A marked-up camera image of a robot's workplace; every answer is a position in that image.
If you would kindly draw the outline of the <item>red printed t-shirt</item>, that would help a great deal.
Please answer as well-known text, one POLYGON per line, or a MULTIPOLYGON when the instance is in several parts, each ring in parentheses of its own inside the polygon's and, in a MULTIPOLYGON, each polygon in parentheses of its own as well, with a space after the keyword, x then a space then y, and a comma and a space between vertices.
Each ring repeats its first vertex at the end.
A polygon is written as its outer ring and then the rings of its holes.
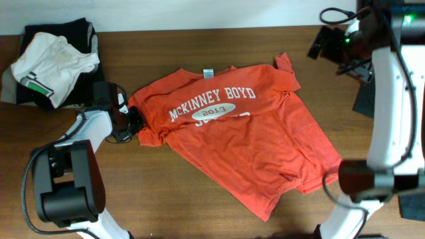
POLYGON ((168 144, 262 220, 281 195, 337 180, 341 157, 298 97, 286 54, 205 78, 180 69, 135 92, 141 145, 168 144))

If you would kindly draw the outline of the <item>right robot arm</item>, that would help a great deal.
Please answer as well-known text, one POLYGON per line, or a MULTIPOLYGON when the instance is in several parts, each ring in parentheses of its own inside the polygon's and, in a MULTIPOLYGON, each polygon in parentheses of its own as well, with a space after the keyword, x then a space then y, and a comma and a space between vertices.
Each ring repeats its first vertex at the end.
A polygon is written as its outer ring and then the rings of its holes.
POLYGON ((314 238, 358 238, 394 195, 424 190, 424 3, 358 1, 345 21, 324 21, 307 55, 375 81, 373 136, 365 159, 339 165, 341 194, 314 238))

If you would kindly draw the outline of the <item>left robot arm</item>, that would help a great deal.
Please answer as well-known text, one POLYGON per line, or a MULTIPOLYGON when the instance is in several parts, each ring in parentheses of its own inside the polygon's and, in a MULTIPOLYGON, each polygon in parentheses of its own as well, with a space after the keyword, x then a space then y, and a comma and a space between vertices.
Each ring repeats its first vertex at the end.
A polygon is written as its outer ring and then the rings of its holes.
POLYGON ((135 107, 79 110, 72 127, 58 140, 34 149, 23 183, 21 203, 29 228, 42 235, 78 234, 83 238, 132 238, 106 209, 106 192, 95 153, 103 140, 127 143, 141 129, 135 107), (38 217, 57 230, 31 222, 26 204, 26 181, 32 179, 38 217))

